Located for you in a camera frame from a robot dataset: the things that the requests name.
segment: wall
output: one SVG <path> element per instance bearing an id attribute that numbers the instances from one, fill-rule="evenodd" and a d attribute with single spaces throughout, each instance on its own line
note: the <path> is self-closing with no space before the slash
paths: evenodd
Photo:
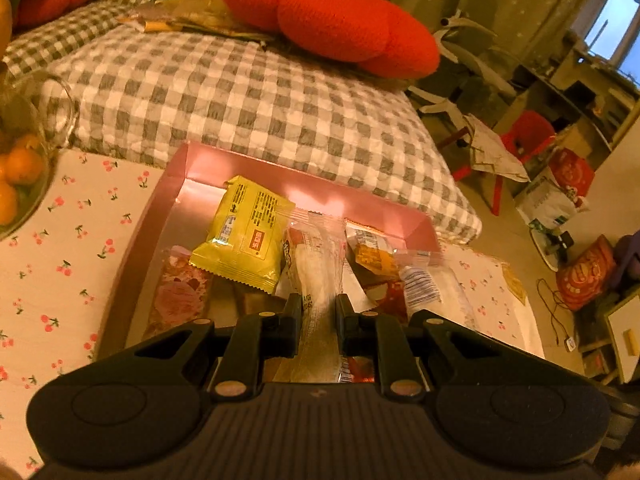
<path id="1" fill-rule="evenodd" d="M 615 245 L 621 236 L 640 230 L 640 120 L 598 168 L 587 199 L 591 210 L 564 226 L 575 241 L 571 257 L 600 234 Z"/>

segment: red chair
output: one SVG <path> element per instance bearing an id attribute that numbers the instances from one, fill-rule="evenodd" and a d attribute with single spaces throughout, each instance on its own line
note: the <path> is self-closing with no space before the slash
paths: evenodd
<path id="1" fill-rule="evenodd" d="M 437 144 L 438 149 L 461 139 L 469 131 L 463 128 L 458 133 L 453 134 L 446 140 Z M 520 162 L 525 164 L 531 157 L 542 153 L 556 138 L 556 132 L 549 121 L 540 114 L 532 110 L 525 110 L 522 115 L 513 123 L 511 130 L 500 139 L 507 151 L 515 155 Z M 472 172 L 471 166 L 464 166 L 453 171 L 452 176 L 455 181 L 462 180 Z M 500 197 L 502 195 L 502 177 L 495 176 L 494 204 L 491 212 L 498 216 L 500 214 Z"/>

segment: gray checkered blanket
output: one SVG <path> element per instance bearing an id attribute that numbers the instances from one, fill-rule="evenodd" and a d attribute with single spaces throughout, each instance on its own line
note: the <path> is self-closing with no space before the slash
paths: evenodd
<path id="1" fill-rule="evenodd" d="M 119 26 L 47 69 L 73 89 L 74 144 L 84 150 L 163 167 L 197 140 L 420 208 L 447 237 L 480 232 L 407 97 L 336 66 L 256 43 Z"/>

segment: cable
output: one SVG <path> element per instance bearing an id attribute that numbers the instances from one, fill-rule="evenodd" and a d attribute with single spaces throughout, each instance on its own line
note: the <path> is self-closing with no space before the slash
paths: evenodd
<path id="1" fill-rule="evenodd" d="M 540 291 L 540 285 L 545 284 L 547 290 L 549 292 L 551 292 L 552 297 L 554 298 L 554 309 L 551 310 L 551 307 L 549 307 L 548 303 L 545 301 L 545 298 L 542 297 L 542 292 Z M 566 337 L 569 337 L 569 333 L 567 332 L 565 326 L 562 324 L 562 322 L 558 319 L 558 317 L 556 316 L 556 310 L 558 310 L 558 307 L 560 308 L 564 308 L 566 310 L 571 310 L 567 304 L 564 302 L 564 300 L 562 300 L 562 296 L 560 296 L 560 292 L 558 290 L 552 290 L 551 287 L 549 286 L 549 284 L 546 282 L 546 280 L 544 278 L 540 278 L 539 280 L 537 280 L 536 282 L 536 290 L 538 291 L 538 295 L 540 297 L 540 300 L 542 300 L 542 303 L 545 304 L 546 309 L 549 311 L 549 314 L 551 314 L 551 328 L 554 329 L 554 334 L 556 335 L 556 346 L 560 346 L 560 338 L 558 336 L 558 330 L 556 329 L 556 326 L 554 324 L 554 322 L 558 323 L 558 325 L 560 325 L 560 327 L 562 328 L 562 331 L 564 332 L 564 334 L 566 335 Z"/>

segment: bedsheet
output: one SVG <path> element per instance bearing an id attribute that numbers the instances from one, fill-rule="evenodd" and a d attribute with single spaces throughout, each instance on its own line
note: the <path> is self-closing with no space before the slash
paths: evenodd
<path id="1" fill-rule="evenodd" d="M 443 243 L 442 253 L 474 309 L 476 330 L 544 359 L 529 298 L 509 264 L 457 244 Z"/>
<path id="2" fill-rule="evenodd" d="M 467 242 L 481 221 L 408 98 L 335 64 L 219 36 L 119 26 L 47 69 L 68 80 L 73 145 L 164 167 L 198 140 L 427 212 Z M 46 94 L 43 113 L 55 111 Z"/>
<path id="3" fill-rule="evenodd" d="M 65 152 L 40 207 L 0 241 L 0 460 L 25 477 L 42 464 L 27 405 L 93 358 L 113 280 L 161 173 Z"/>

